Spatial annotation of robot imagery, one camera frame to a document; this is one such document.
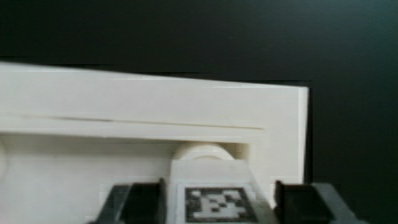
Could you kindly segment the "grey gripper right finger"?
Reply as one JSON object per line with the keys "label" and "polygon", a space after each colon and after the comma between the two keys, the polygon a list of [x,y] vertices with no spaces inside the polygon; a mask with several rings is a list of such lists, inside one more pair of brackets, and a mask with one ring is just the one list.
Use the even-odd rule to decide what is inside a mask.
{"label": "grey gripper right finger", "polygon": [[275,216],[280,224],[369,224],[344,203],[328,183],[275,182]]}

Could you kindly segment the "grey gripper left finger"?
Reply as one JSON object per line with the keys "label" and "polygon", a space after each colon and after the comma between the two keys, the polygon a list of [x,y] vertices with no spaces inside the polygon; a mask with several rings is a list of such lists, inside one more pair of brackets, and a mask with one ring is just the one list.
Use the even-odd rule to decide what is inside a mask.
{"label": "grey gripper left finger", "polygon": [[97,217],[86,224],[165,224],[166,183],[136,182],[111,186]]}

